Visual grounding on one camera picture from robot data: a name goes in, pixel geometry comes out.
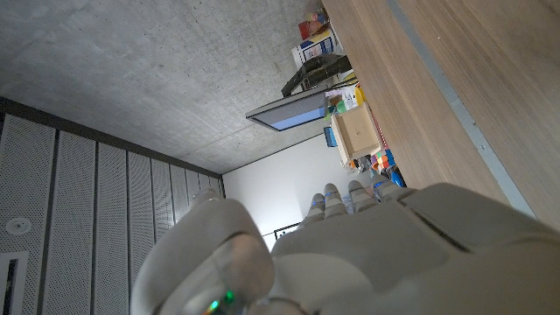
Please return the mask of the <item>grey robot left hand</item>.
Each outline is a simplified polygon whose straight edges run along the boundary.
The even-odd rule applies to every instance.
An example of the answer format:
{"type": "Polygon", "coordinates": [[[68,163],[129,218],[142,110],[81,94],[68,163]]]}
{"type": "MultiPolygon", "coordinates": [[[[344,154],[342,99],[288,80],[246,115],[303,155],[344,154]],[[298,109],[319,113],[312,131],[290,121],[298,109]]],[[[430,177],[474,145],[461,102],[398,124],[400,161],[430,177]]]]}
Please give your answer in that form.
{"type": "Polygon", "coordinates": [[[314,195],[268,247],[249,212],[212,189],[156,243],[133,314],[556,314],[559,233],[448,183],[381,176],[314,195]]]}

